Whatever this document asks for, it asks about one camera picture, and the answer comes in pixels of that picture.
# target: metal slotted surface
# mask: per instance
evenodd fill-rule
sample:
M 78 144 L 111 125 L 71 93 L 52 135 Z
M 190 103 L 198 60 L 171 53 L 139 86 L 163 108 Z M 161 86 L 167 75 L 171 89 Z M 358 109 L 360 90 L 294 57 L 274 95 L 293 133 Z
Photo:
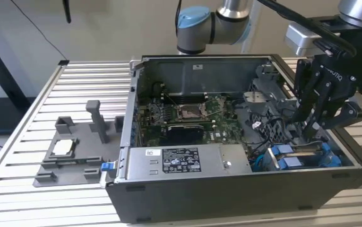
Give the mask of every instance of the metal slotted surface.
M 297 59 L 286 59 L 296 68 Z M 125 113 L 129 62 L 75 62 L 56 70 L 18 131 L 0 152 L 0 226 L 123 227 L 98 184 L 35 188 L 34 176 L 55 133 L 58 116 L 90 122 L 86 102 L 102 101 L 107 120 Z M 362 122 L 348 128 L 362 145 Z M 149 226 L 362 226 L 362 187 L 342 191 L 317 211 L 213 218 Z

